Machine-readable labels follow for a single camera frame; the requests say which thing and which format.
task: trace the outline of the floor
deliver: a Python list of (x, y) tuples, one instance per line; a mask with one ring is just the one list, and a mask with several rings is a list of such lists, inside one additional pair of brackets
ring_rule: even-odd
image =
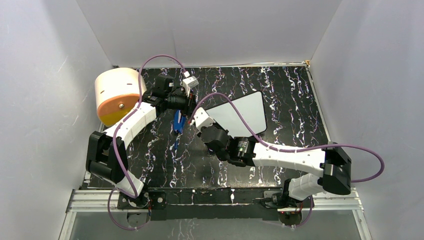
[[(188, 68), (199, 79), (198, 99), (219, 92), (231, 99), (262, 91), (267, 130), (261, 136), (267, 142), (310, 147), (326, 144), (328, 139), (305, 66), (203, 67)], [(147, 87), (155, 76), (166, 74), (182, 79), (178, 68), (151, 68), (143, 71)], [(222, 103), (220, 97), (205, 102), (210, 108)], [(193, 127), (177, 136), (171, 128), (174, 112), (168, 110), (149, 124), (127, 150), (129, 170), (151, 188), (257, 188), (279, 187), (287, 178), (302, 172), (280, 167), (237, 167), (208, 154), (195, 136)], [(85, 188), (111, 188), (92, 176)]]

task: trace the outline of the gray wall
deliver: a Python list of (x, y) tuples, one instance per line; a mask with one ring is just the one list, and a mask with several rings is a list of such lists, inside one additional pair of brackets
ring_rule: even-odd
[(0, 7), (1, 239), (57, 239), (111, 68), (75, 0)]
[(341, 1), (77, 0), (110, 62), (125, 67), (156, 54), (187, 66), (309, 60)]
[[(424, 1), (343, 0), (311, 61), (333, 141), (380, 153), (357, 183), (376, 240), (423, 239)], [(349, 151), (354, 179), (378, 161)]]

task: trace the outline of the marble tabletop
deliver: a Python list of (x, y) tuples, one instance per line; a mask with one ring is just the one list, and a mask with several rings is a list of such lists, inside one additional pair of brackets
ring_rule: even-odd
[[(188, 68), (199, 80), (195, 88), (198, 100), (219, 92), (230, 99), (262, 91), (267, 130), (261, 135), (269, 143), (311, 147), (328, 139), (305, 66), (201, 67)], [(149, 88), (155, 77), (166, 74), (183, 79), (179, 68), (150, 68), (142, 75)], [(210, 98), (204, 108), (223, 103)], [(237, 167), (208, 154), (195, 136), (195, 128), (186, 124), (183, 134), (172, 132), (174, 111), (168, 110), (144, 128), (127, 149), (129, 170), (152, 188), (255, 188), (278, 187), (287, 178), (303, 173), (281, 167)], [(111, 188), (95, 176), (88, 188)]]

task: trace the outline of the marble pattern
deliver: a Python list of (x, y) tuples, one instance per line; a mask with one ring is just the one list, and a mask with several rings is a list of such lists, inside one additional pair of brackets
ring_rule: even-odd
[[(262, 139), (269, 143), (311, 147), (327, 143), (324, 126), (304, 66), (188, 68), (199, 80), (198, 100), (219, 92), (239, 98), (255, 91), (264, 95), (267, 130)], [(143, 71), (149, 88), (155, 76), (183, 78), (178, 68)], [(204, 108), (223, 103), (219, 96), (208, 99)], [(168, 110), (143, 129), (127, 149), (129, 170), (149, 187), (277, 187), (287, 178), (303, 173), (281, 167), (236, 167), (208, 155), (206, 146), (194, 136), (194, 127), (184, 126), (183, 135), (172, 132), (174, 111)], [(89, 188), (111, 187), (91, 177)]]

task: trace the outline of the white wall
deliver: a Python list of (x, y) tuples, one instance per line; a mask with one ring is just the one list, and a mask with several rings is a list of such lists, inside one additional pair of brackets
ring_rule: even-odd
[(75, 0), (0, 7), (1, 239), (57, 239), (111, 68)]
[[(333, 141), (380, 153), (357, 183), (373, 239), (423, 239), (424, 1), (343, 0), (311, 61)], [(357, 151), (352, 177), (377, 172)]]
[(341, 0), (77, 2), (111, 63), (139, 67), (309, 60)]

